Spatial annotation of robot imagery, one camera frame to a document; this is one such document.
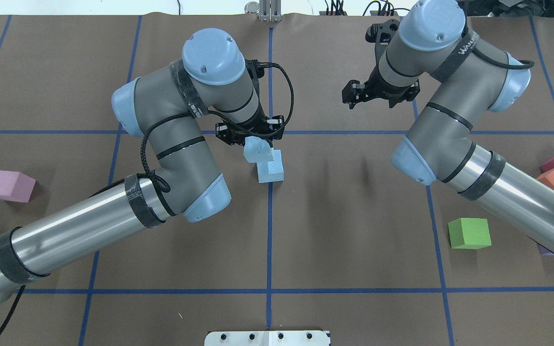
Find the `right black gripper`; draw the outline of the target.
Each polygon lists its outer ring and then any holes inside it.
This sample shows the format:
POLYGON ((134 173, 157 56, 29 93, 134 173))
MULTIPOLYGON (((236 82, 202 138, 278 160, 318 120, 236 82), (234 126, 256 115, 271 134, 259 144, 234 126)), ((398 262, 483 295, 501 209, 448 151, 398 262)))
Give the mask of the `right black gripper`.
POLYGON ((413 101, 420 92, 420 83, 415 80, 409 86, 393 86, 387 83, 382 76, 370 76, 368 81, 361 83, 358 80, 350 80, 341 90, 341 102, 348 107, 375 99, 383 99, 389 102, 389 107, 394 107, 403 101, 413 101))

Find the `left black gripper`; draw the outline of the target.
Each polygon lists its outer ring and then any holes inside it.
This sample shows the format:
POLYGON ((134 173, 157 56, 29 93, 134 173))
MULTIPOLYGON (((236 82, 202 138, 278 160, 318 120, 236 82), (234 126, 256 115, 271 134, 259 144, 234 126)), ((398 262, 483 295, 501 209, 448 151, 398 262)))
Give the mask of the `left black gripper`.
POLYGON ((260 112, 239 124, 221 112, 215 115, 222 119, 221 123, 215 124, 215 136, 227 145, 244 145, 249 136, 256 136, 271 144, 274 140, 282 139, 286 126, 286 119, 282 115, 268 118, 260 112))

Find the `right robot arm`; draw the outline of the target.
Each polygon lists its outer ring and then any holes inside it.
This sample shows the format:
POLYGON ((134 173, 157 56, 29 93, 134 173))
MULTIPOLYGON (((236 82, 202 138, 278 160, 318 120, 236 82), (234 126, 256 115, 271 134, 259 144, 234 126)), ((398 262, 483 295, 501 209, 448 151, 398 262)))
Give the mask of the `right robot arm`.
POLYGON ((439 180, 554 253, 554 191, 469 138, 485 112, 502 112, 525 92, 533 62, 481 39, 455 0, 418 0, 403 19, 371 25, 365 39, 375 46, 375 66, 367 81, 343 88, 349 108, 413 101, 425 73, 440 84, 393 152, 393 166, 424 186, 439 180))

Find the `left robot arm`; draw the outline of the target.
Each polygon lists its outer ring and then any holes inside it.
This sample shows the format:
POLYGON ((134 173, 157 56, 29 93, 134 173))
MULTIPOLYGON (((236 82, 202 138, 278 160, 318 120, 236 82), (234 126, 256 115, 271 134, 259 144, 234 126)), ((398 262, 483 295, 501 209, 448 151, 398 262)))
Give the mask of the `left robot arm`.
POLYGON ((0 304, 54 270, 176 215, 198 222, 224 210, 231 194, 198 119, 218 116, 216 136, 228 145, 249 137, 270 145, 290 117, 267 117, 259 96, 264 70, 278 63, 247 60, 226 31, 205 28, 182 57, 137 77, 112 94, 123 129, 141 137, 141 173, 84 201, 0 235, 0 304))

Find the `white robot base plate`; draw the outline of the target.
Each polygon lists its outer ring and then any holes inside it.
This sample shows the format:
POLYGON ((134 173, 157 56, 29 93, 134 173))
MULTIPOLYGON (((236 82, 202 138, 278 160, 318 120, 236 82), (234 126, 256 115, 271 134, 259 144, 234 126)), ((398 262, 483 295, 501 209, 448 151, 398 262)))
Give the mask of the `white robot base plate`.
POLYGON ((329 331, 215 331, 205 337, 205 346, 330 346, 329 331))

